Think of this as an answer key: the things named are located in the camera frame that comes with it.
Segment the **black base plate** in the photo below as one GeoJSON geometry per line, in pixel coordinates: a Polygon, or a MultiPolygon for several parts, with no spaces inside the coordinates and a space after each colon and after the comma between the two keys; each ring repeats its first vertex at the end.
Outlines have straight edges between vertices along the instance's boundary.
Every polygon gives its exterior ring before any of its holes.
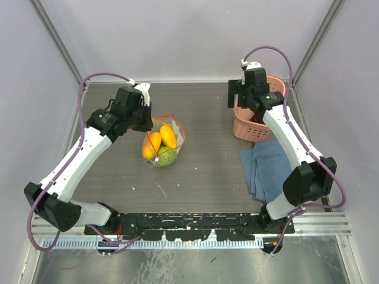
{"type": "MultiPolygon", "coordinates": [[[[255,240],[254,234],[278,234],[285,220],[276,221],[276,225],[262,228],[258,215],[250,213],[127,213],[120,214],[121,235],[124,240],[131,240],[140,235],[143,240],[159,241],[165,232],[166,239],[175,241],[206,240],[215,230],[217,241],[255,240]]],[[[85,227],[86,235],[96,233],[85,227]]],[[[293,225],[289,225],[287,234],[294,233],[293,225]]]]}

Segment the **gray table surface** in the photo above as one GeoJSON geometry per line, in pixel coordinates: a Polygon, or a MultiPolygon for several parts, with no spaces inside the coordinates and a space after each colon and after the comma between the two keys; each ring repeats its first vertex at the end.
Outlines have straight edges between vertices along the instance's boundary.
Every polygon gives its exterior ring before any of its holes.
{"type": "MultiPolygon", "coordinates": [[[[84,117],[105,108],[118,87],[90,85],[84,117]]],[[[239,150],[252,143],[233,135],[227,84],[156,83],[150,97],[153,115],[173,112],[185,128],[175,163],[146,167],[141,154],[146,134],[128,131],[94,163],[73,198],[104,202],[120,212],[259,212],[262,203],[249,193],[239,158],[239,150]]]]}

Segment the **metal floor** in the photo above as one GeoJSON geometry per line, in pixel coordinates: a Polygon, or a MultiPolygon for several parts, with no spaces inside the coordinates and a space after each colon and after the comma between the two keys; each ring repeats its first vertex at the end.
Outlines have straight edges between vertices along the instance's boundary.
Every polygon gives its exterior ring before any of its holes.
{"type": "MultiPolygon", "coordinates": [[[[91,84],[84,117],[106,107],[119,86],[91,84]]],[[[95,162],[73,198],[120,212],[259,212],[262,203],[249,193],[239,158],[252,143],[233,135],[227,84],[156,83],[150,97],[153,115],[173,112],[185,128],[175,163],[149,170],[141,154],[146,134],[129,131],[95,162]]],[[[297,118],[292,99],[289,104],[297,118]]]]}
{"type": "Polygon", "coordinates": [[[102,258],[93,250],[43,253],[33,284],[344,284],[335,237],[288,237],[275,257],[260,249],[129,250],[102,258]]]}

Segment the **plastic bag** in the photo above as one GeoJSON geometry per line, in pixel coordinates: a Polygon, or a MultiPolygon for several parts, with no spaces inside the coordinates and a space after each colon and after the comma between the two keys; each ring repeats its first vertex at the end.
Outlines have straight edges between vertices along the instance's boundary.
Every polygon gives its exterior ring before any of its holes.
{"type": "Polygon", "coordinates": [[[158,115],[152,117],[152,121],[154,126],[143,140],[142,156],[151,166],[169,166],[184,143],[184,128],[174,114],[158,115]]]}

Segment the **mango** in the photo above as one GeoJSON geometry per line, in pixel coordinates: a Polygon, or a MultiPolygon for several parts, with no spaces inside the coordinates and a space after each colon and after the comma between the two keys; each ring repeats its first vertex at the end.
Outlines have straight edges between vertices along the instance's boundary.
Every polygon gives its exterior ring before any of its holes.
{"type": "Polygon", "coordinates": [[[162,136],[159,132],[148,134],[142,145],[142,156],[145,159],[151,160],[156,156],[159,146],[162,142],[162,136]]]}
{"type": "Polygon", "coordinates": [[[170,149],[175,149],[177,147],[176,136],[170,125],[162,125],[160,127],[160,135],[162,136],[162,141],[165,146],[169,147],[170,149]]]}
{"type": "Polygon", "coordinates": [[[160,166],[168,166],[176,159],[176,150],[171,150],[169,147],[161,147],[158,150],[158,164],[160,166]]]}

